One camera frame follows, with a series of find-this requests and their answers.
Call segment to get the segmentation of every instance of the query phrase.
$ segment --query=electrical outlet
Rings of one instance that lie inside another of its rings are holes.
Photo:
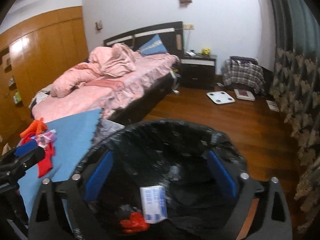
[[[183,29],[184,30],[194,30],[195,26],[193,24],[184,24]]]

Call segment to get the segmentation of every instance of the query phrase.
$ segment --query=black trash bag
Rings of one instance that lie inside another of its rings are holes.
[[[75,172],[92,172],[97,160],[113,152],[113,167],[97,199],[96,217],[113,239],[212,239],[236,204],[223,196],[207,164],[212,150],[236,183],[246,160],[228,136],[208,126],[179,120],[139,122],[93,147]],[[165,188],[168,219],[148,231],[128,235],[120,210],[142,210],[140,187]]]

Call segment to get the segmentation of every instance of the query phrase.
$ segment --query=plaid cloth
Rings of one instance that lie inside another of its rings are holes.
[[[227,60],[221,72],[225,86],[239,83],[252,87],[256,94],[264,93],[263,69],[259,65],[251,62],[241,63],[239,60]]]

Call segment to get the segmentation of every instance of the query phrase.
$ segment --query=white scale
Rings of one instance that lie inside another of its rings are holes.
[[[218,105],[235,102],[235,99],[224,91],[209,92],[207,96]]]

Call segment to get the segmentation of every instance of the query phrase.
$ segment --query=nightstand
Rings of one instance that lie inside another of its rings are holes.
[[[181,75],[180,85],[187,88],[214,90],[216,73],[216,55],[195,57],[185,55],[178,66]]]

